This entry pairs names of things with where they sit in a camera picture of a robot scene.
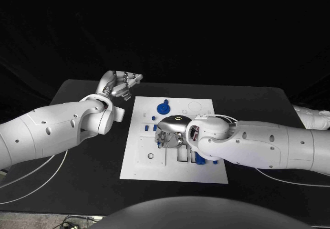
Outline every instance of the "black curtain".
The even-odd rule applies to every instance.
[[[0,9],[0,122],[48,105],[66,79],[98,81],[107,70],[141,73],[154,83],[280,87],[293,103],[330,109],[323,8],[130,13],[9,3]]]

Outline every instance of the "gray floor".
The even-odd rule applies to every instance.
[[[53,229],[65,217],[66,215],[0,212],[0,229]],[[94,224],[86,219],[69,218],[68,221],[75,223],[79,229],[86,229]]]

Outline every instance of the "white platform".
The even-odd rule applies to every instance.
[[[157,105],[164,99],[169,100],[170,112],[161,115]],[[180,149],[159,149],[154,142],[153,126],[163,118],[184,115],[195,119],[197,114],[215,114],[210,99],[135,97],[121,179],[228,184],[223,160],[219,160],[216,165],[208,160],[205,165],[197,165],[189,146],[182,146]]]

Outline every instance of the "blue part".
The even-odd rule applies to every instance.
[[[159,106],[157,106],[157,112],[161,115],[166,115],[170,112],[170,106],[169,106],[169,100],[167,99],[164,100],[164,103],[163,104],[159,104]]]
[[[205,158],[195,152],[196,155],[196,164],[197,165],[205,165]]]

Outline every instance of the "black table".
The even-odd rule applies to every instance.
[[[97,89],[97,81],[65,81],[52,104],[79,101]],[[62,168],[49,183],[22,200],[0,205],[1,211],[105,216],[143,201],[174,196],[222,197],[267,207],[310,225],[330,225],[330,189],[278,182],[254,168],[225,161],[229,184],[120,179],[134,96],[212,99],[216,114],[238,120],[264,121],[304,128],[285,93],[280,88],[141,83],[133,98],[112,100],[125,109],[124,120],[114,122],[107,135],[98,135],[68,151]],[[63,153],[26,179],[0,189],[0,202],[30,193],[53,175]],[[29,173],[46,158],[23,162],[6,182]],[[330,177],[310,171],[264,170],[293,182],[329,184]]]

